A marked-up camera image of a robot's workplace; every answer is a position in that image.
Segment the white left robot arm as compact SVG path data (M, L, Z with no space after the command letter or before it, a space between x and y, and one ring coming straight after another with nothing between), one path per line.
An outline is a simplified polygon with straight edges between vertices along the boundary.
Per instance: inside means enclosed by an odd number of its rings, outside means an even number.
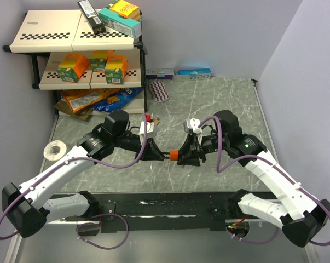
M7 218L23 238L57 219L69 216L94 219L99 203L88 191L67 198L51 197L61 186L96 164L125 169L138 161L163 161L164 155L154 142L157 125L151 115L143 114L138 134L132 133L128 125L127 112L112 112L47 170L19 186L9 183L2 190L2 218ZM135 159L120 166L104 162L116 147L134 152Z

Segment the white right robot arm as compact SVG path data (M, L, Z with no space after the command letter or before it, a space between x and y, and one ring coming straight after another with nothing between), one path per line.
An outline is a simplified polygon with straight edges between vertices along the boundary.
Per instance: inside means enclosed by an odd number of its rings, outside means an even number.
M214 120L212 134L204 136L205 121L188 118L184 121L187 138L178 152L171 152L170 159L179 165L200 166L208 153L225 151L232 159L221 166L217 158L216 171L223 172L238 162L255 175L274 194L277 202L238 190L230 198L229 214L234 218L252 215L281 229L286 238L298 247L308 243L329 246L328 242L315 242L313 238L330 222L330 202L319 200L296 182L277 162L267 147L254 135L243 133L239 120L229 110L207 117Z

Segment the orange black padlock with keys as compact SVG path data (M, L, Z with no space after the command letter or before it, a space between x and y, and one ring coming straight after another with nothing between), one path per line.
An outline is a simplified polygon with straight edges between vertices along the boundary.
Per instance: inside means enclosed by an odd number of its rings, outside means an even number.
M179 159L179 153L176 150L170 152L164 152L164 155L166 158L168 158L171 161L178 161Z

